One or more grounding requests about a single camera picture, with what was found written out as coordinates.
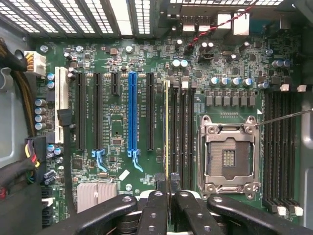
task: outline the motherboard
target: motherboard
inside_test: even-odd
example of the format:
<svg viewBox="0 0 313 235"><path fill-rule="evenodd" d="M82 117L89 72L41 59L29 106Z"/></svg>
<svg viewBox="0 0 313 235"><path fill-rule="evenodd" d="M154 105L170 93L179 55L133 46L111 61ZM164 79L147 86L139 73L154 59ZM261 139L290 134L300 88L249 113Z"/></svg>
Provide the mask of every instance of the motherboard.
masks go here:
<svg viewBox="0 0 313 235"><path fill-rule="evenodd" d="M55 173L44 187L53 190L54 222L69 217L66 147L78 212L118 194L139 197L155 188L158 172L178 172L182 189L203 199L227 193L269 211L271 202L297 200L299 122L255 124L296 111L297 92L289 89L300 82L294 58L300 39L282 32L227 46L201 38L187 48L191 40L39 44L47 76L37 79L36 129L47 138L47 171ZM275 105L277 99L284 105ZM64 108L72 110L71 146L63 145L57 118ZM274 128L281 132L271 140ZM291 140L280 138L283 131L292 133ZM269 149L269 142L280 146L280 141L281 147ZM281 158L270 158L275 153ZM280 167L295 173L281 175ZM297 221L294 211L280 215Z"/></svg>

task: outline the cpu socket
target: cpu socket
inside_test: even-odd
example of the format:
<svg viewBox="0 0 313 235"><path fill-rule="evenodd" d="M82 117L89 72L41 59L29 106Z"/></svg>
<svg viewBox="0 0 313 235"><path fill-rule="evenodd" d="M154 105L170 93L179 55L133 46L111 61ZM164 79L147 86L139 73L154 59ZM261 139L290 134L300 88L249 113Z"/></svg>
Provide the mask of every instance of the cpu socket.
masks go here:
<svg viewBox="0 0 313 235"><path fill-rule="evenodd" d="M213 123L201 117L197 162L198 187L204 198L213 193L244 193L254 198L260 188L260 131L256 119L245 123Z"/></svg>

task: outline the red wire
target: red wire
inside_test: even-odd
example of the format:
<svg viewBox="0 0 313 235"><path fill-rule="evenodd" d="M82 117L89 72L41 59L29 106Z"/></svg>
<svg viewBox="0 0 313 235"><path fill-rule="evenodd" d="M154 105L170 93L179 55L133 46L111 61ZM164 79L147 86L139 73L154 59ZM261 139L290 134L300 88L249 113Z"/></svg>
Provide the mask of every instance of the red wire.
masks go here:
<svg viewBox="0 0 313 235"><path fill-rule="evenodd" d="M197 37L195 37L191 43L189 43L189 46L193 46L195 43L197 43L197 41L199 40L200 37L203 37L205 36L206 34L208 34L208 32L210 31L214 31L216 30L218 27L224 25L224 24L227 24L229 22L232 22L236 19L238 19L239 17L243 16L245 13L247 13L249 10L251 10L251 8L253 8L255 6L255 4L258 2L259 0L256 0L251 6L247 7L242 13L240 13L238 16L234 16L233 18L231 18L230 20L226 21L226 22L223 22L217 26L214 26L214 27L211 27L208 31L205 31L205 32L202 32L201 34L199 34Z"/></svg>

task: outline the blue pcie slot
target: blue pcie slot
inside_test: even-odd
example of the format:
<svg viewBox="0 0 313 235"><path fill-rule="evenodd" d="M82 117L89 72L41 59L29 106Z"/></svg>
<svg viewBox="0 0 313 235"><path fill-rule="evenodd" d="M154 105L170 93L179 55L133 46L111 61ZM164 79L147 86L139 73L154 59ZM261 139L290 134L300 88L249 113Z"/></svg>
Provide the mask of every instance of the blue pcie slot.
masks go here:
<svg viewBox="0 0 313 235"><path fill-rule="evenodd" d="M137 149L137 74L128 74L128 157L132 158L134 167L143 172L138 164Z"/></svg>

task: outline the white sticker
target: white sticker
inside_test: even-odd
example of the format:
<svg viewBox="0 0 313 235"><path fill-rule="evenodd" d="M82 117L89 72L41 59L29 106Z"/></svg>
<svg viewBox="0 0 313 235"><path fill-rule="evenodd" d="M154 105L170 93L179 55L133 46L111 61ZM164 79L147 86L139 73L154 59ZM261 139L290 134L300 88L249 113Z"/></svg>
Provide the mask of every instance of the white sticker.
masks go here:
<svg viewBox="0 0 313 235"><path fill-rule="evenodd" d="M121 181L125 180L125 178L129 175L128 170L124 170L124 172L118 177Z"/></svg>

